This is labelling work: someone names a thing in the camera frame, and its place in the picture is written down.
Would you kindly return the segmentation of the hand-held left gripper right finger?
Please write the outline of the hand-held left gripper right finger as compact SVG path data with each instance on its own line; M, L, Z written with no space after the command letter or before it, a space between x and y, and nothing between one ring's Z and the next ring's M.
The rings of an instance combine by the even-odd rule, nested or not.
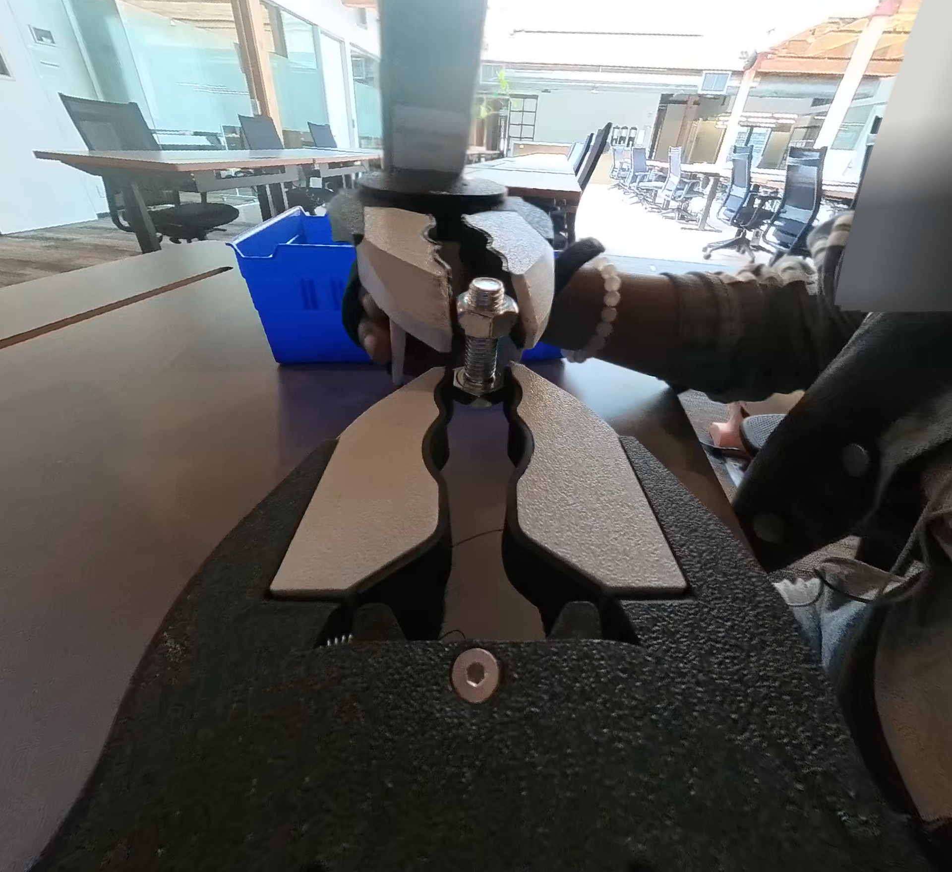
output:
M510 369L505 567L525 597L680 597L687 582L617 433Z

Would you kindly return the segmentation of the steel hex bolt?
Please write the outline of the steel hex bolt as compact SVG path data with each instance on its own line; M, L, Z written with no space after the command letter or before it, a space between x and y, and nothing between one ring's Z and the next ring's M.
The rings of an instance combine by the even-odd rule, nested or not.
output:
M481 276L471 280L467 291L476 296L477 302L489 303L494 297L506 294L506 286L499 279ZM503 338L476 339L464 333L463 336L463 363L455 371L454 385L458 391L475 400L485 399L502 385L497 360L499 342Z

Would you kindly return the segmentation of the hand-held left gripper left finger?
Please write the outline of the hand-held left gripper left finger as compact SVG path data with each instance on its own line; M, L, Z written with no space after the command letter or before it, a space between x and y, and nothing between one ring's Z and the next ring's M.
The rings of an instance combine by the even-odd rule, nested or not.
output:
M446 533L443 468L451 400L433 368L340 435L270 582L284 599L353 599Z

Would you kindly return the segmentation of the wooden office desk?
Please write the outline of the wooden office desk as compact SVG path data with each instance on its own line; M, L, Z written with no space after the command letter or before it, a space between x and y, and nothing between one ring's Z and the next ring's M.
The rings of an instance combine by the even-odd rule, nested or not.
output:
M471 164L464 174L502 185L511 197L547 212L556 250L564 250L575 242L576 217L584 190L566 155L536 153L506 157Z
M323 171L333 176L379 167L379 148L303 148L265 150L33 151L39 161L56 162L82 171L120 189L133 208L131 233L143 254L161 249L161 238L142 196L142 187L178 194L210 194L254 189L261 218L268 221L287 210L287 186Z

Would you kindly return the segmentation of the person's blue jeans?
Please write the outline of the person's blue jeans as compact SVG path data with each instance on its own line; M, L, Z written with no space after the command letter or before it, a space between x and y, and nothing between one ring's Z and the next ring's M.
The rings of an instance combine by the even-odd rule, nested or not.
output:
M875 606L899 581L862 561L832 556L811 578L779 580L775 589L802 628L829 682L837 686Z

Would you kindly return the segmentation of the green potted plant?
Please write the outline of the green potted plant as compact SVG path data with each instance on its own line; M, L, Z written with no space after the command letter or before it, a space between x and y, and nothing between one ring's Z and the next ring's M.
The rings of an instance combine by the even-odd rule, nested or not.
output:
M491 115L506 114L510 98L506 67L499 63L484 63L477 93L477 118L488 120Z

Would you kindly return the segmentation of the steel hex nut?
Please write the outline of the steel hex nut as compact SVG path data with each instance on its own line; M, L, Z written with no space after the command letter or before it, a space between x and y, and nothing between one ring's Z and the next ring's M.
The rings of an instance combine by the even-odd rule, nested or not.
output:
M489 303L479 303L469 291L456 300L456 317L460 331L476 339L501 339L510 334L519 318L516 301L503 294Z

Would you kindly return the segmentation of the blue plastic bin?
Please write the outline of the blue plastic bin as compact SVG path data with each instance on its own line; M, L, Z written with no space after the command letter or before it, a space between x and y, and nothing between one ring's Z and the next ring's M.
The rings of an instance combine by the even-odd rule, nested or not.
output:
M232 243L239 270L265 330L268 344L280 365L357 363L367 360L354 321L359 321L356 301L360 284L357 247L363 238L363 210L356 211L360 240L356 244L332 238L328 215L309 216L294 208L252 229ZM474 241L467 236L463 214L436 220L432 239L439 255L451 268L453 345L438 353L413 337L407 341L406 374L422 367L458 364L463 333L456 317L456 300L474 277ZM501 280L497 276L488 276ZM517 348L510 334L503 338L503 363L530 351Z

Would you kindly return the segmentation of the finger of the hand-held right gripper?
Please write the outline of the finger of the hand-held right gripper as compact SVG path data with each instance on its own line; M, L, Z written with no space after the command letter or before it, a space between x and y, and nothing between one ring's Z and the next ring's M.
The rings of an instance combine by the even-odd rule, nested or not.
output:
M409 337L438 353L453 345L451 268L431 237L435 228L429 214L387 206L363 210L358 274L389 320L390 372L397 385L407 376Z
M464 215L474 241L472 275L499 277L518 307L510 332L513 344L528 350L541 342L555 296L554 251L549 241L514 211Z

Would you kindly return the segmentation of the person's dark jacket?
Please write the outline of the person's dark jacket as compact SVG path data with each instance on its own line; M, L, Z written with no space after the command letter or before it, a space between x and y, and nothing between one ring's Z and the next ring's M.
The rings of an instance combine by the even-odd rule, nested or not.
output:
M950 839L950 314L880 314L755 457L735 502L778 570L847 536L894 575L834 686L900 811Z

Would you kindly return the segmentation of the person's right hand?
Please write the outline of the person's right hand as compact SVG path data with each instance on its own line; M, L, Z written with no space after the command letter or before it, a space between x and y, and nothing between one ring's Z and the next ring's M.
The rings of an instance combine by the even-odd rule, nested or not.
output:
M603 281L595 258L572 272L570 280L554 298L548 326L542 340L565 350L582 348L592 336L601 318ZM357 285L359 321L358 341L380 366L390 363L390 320L362 285Z

